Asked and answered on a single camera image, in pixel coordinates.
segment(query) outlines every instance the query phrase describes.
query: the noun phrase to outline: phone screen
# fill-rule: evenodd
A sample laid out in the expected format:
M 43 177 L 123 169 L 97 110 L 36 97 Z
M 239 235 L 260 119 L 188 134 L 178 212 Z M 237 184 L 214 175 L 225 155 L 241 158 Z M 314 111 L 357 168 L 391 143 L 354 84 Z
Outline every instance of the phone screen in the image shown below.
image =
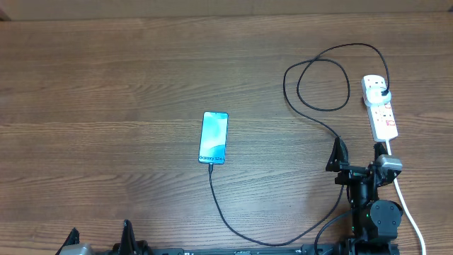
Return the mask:
M 206 164 L 225 163 L 228 113 L 206 112 L 201 129 L 198 161 Z

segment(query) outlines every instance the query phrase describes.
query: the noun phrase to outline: wooden table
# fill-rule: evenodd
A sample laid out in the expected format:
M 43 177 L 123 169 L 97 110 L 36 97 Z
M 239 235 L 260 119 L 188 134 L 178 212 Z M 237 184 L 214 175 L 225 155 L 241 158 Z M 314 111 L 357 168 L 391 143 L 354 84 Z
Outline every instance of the wooden table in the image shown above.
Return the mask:
M 266 242 L 291 239 L 337 199 L 324 171 L 333 136 L 295 114 L 283 73 L 343 43 L 370 43 L 391 74 L 399 178 L 429 254 L 453 248 L 453 15 L 450 13 L 155 18 L 0 23 L 0 254 L 52 254 L 72 227 L 109 249 L 130 219 L 153 247 L 256 247 L 230 232 L 197 162 L 204 111 L 230 114 L 226 164 L 214 170 L 225 217 Z M 320 113 L 297 99 L 302 68 L 289 73 L 289 99 L 333 127 L 351 163 L 374 144 L 360 80 L 384 75 L 371 49 L 329 52 L 346 69 L 351 99 Z M 314 64 L 302 94 L 318 107 L 347 93 L 339 68 Z M 393 185 L 383 199 L 398 201 Z M 335 215 L 345 212 L 342 199 Z M 349 233 L 341 222 L 323 234 Z M 312 243 L 319 228 L 293 246 Z M 419 254 L 403 219 L 397 243 Z

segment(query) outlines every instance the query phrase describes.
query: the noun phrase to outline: power strip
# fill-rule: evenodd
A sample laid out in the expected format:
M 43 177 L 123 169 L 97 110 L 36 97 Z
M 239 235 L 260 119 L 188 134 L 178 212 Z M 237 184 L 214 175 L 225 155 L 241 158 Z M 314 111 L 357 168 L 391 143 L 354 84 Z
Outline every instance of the power strip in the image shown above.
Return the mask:
M 381 90 L 385 88 L 385 80 L 380 76 L 367 75 L 362 79 L 363 99 L 367 105 L 369 124 L 376 142 L 385 142 L 398 136 L 390 104 L 391 96 L 381 96 Z

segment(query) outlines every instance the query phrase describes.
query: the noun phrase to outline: white power strip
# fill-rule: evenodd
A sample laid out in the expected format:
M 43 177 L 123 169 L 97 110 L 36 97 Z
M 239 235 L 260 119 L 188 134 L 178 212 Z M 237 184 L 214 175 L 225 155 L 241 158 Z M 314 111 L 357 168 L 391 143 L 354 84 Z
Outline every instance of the white power strip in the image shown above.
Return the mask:
M 381 91 L 386 88 L 385 79 L 378 75 L 367 75 L 362 79 L 363 100 L 367 105 L 369 124 L 373 133 L 374 141 L 385 142 L 387 152 L 391 155 L 390 140 L 398 136 L 396 129 L 395 117 L 391 109 L 391 94 L 390 91 L 386 96 L 382 96 Z M 399 188 L 398 180 L 394 179 L 395 189 L 398 193 L 399 200 L 403 205 L 409 221 L 411 222 L 415 232 L 420 240 L 422 255 L 426 255 L 425 240 L 409 213 L 409 209 L 404 201 L 403 194 Z

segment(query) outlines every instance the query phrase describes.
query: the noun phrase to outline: smartphone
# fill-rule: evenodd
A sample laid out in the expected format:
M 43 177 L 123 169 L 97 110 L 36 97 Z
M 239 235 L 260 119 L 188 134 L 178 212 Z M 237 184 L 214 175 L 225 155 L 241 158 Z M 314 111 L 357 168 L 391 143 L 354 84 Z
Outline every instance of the smartphone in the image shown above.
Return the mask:
M 205 164 L 225 163 L 228 113 L 205 112 L 201 129 L 198 161 Z

